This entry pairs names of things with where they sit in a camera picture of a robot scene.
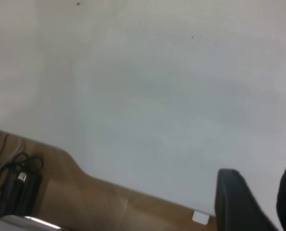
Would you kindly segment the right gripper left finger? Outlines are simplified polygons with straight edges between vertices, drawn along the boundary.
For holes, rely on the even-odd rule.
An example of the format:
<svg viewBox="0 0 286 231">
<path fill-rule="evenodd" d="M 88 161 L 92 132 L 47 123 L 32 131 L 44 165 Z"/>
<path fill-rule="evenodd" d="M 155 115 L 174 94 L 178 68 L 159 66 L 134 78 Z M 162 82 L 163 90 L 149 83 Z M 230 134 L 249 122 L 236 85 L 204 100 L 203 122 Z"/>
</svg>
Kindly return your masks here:
<svg viewBox="0 0 286 231">
<path fill-rule="evenodd" d="M 214 208 L 219 231 L 277 230 L 237 170 L 218 171 Z"/>
</svg>

